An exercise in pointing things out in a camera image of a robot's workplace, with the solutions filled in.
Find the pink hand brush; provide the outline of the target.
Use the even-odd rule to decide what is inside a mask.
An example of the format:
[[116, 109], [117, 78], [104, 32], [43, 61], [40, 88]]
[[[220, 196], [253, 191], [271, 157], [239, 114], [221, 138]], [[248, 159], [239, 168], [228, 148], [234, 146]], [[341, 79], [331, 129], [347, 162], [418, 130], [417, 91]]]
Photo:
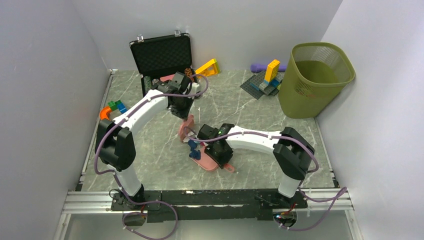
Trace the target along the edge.
[[179, 130], [178, 130], [178, 133], [177, 133], [181, 143], [186, 138], [185, 129], [188, 129], [188, 128], [192, 129], [194, 126], [195, 126], [194, 115], [189, 114], [187, 120], [185, 120], [181, 123]]

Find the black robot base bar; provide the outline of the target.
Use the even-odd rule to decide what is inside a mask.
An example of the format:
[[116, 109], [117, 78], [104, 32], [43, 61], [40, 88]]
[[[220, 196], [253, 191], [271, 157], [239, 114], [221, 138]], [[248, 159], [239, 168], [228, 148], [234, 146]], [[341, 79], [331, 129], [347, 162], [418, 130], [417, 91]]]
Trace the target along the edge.
[[288, 198], [275, 188], [221, 190], [161, 190], [144, 191], [141, 202], [135, 205], [120, 192], [112, 195], [113, 212], [147, 212], [148, 223], [186, 220], [257, 219], [271, 221], [273, 214], [308, 207], [304, 197], [296, 192]]

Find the pink dustpan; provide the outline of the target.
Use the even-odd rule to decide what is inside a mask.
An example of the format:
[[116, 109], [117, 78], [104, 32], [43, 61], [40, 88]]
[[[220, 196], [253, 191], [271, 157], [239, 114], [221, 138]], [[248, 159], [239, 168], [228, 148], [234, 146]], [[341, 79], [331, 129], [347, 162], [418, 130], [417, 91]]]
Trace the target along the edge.
[[200, 152], [201, 152], [200, 160], [194, 160], [191, 158], [198, 166], [200, 166], [202, 169], [208, 172], [213, 172], [217, 170], [218, 168], [220, 168], [219, 165], [209, 155], [205, 153], [204, 148], [200, 149]]

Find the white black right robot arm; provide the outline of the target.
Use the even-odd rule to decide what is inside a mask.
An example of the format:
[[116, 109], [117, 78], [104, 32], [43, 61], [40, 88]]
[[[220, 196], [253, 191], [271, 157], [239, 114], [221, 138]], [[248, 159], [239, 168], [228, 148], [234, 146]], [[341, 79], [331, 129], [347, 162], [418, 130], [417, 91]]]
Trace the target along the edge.
[[235, 149], [251, 150], [273, 155], [283, 175], [276, 193], [276, 203], [288, 208], [295, 202], [295, 193], [305, 180], [315, 149], [294, 128], [282, 131], [257, 131], [224, 123], [220, 128], [204, 124], [197, 141], [206, 143], [205, 153], [220, 168], [233, 157]]

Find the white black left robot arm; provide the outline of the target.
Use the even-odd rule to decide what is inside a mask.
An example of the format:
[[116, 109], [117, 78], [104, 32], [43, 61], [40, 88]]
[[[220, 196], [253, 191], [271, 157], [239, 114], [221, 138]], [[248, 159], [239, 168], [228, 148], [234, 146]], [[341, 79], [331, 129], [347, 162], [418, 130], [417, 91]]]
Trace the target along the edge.
[[125, 113], [113, 120], [99, 121], [94, 171], [98, 175], [113, 174], [129, 209], [137, 210], [145, 201], [144, 186], [133, 166], [137, 152], [133, 135], [163, 111], [187, 121], [195, 98], [206, 90], [193, 76], [176, 72], [171, 80], [154, 82], [144, 97]]

